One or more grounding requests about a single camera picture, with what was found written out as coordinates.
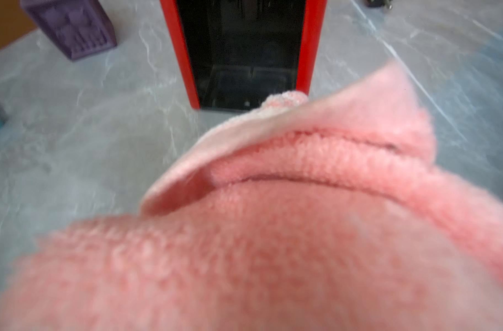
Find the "red coffee machine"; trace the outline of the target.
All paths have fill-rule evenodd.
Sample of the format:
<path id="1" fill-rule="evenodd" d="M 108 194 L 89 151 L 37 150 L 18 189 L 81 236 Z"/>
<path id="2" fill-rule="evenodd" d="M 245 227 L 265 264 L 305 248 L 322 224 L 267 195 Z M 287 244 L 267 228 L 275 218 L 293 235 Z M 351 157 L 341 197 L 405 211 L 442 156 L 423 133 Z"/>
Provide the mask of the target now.
<path id="1" fill-rule="evenodd" d="M 244 113 L 308 94 L 325 1 L 162 1 L 190 106 Z"/>

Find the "pink cloth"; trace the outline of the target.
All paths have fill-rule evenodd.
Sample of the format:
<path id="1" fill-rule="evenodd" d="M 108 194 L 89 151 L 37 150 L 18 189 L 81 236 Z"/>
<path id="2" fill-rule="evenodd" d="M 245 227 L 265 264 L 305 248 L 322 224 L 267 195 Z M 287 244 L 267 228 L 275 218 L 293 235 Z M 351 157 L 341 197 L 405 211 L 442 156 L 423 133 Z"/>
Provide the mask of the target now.
<path id="1" fill-rule="evenodd" d="M 503 202 L 435 164 L 401 65 L 267 98 L 136 215 L 42 238 L 0 330 L 503 330 Z"/>

